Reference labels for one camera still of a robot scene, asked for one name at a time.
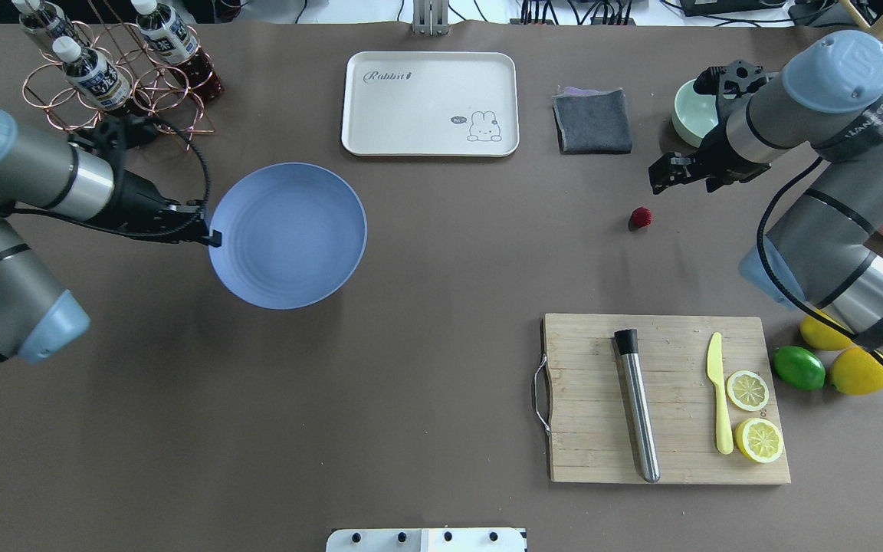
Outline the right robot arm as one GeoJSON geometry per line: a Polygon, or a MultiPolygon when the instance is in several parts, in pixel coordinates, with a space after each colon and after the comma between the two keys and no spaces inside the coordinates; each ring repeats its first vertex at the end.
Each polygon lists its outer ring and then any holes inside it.
{"type": "Polygon", "coordinates": [[[883,225],[883,45],[844,29],[793,57],[721,115],[696,153],[648,169],[654,193],[704,179],[749,182],[808,143],[827,162],[740,273],[777,303],[812,304],[883,354],[883,258],[865,247],[883,225]]]}

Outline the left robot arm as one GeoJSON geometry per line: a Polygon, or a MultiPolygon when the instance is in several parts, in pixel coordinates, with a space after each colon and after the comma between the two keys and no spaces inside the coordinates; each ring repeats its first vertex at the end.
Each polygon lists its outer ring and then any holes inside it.
{"type": "Polygon", "coordinates": [[[0,366],[38,363],[83,335],[89,317],[74,295],[11,227],[14,214],[39,215],[145,242],[218,247],[207,223],[211,184],[191,202],[165,198],[126,170],[126,151],[154,140],[169,122],[105,116],[93,130],[52,136],[0,109],[0,366]]]}

